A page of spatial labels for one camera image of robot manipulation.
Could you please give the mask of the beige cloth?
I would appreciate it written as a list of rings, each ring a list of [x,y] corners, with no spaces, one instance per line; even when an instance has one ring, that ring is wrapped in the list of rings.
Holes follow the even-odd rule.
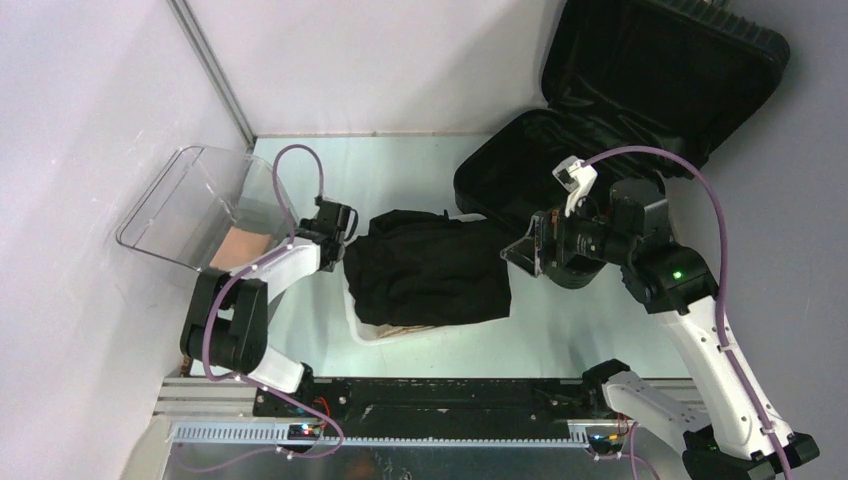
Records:
[[[427,332],[430,330],[436,330],[438,326],[427,326],[427,325],[412,325],[412,326],[400,326],[400,325],[381,325],[375,328],[375,335],[378,339],[384,338],[392,338],[399,336],[409,336],[422,332]]]

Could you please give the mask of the clear acrylic bin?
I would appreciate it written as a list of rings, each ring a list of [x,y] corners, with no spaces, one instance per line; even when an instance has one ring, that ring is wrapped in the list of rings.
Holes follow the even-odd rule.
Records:
[[[279,202],[271,163],[205,145],[177,149],[116,232],[119,245],[163,269],[162,281],[189,294],[231,228],[284,242],[296,211],[284,188]]]

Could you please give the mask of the black ribbed hard-shell suitcase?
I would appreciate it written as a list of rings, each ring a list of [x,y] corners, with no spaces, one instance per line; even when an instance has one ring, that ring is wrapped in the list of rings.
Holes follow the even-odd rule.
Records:
[[[576,156],[597,179],[581,201],[595,213],[625,179],[690,178],[777,89],[788,41],[705,1],[570,1],[541,75],[545,104],[520,113],[457,169],[459,209],[490,223],[486,260],[526,232],[531,216],[562,206],[552,176]],[[579,289],[611,264],[574,258],[551,278]]]

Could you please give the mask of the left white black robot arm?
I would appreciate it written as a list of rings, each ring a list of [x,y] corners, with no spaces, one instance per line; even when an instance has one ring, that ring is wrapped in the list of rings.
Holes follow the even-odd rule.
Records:
[[[348,205],[319,199],[318,212],[302,219],[293,242],[285,242],[230,271],[203,270],[195,283],[180,337],[181,352],[278,390],[277,402],[292,416],[304,416],[316,403],[315,388],[304,381],[311,368],[269,345],[271,304],[297,281],[331,272],[358,226]]]

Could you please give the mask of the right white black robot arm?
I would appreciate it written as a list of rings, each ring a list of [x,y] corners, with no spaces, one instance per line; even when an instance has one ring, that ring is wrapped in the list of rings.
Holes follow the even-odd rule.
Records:
[[[630,295],[670,336],[704,405],[696,411],[608,360],[583,376],[581,402],[591,416],[632,419],[674,449],[693,479],[773,479],[819,456],[813,437],[793,430],[764,397],[718,310],[713,274],[675,241],[667,199],[653,182],[616,182],[604,213],[571,187],[564,205],[533,215],[501,255],[536,277],[561,274],[574,258],[617,266]]]

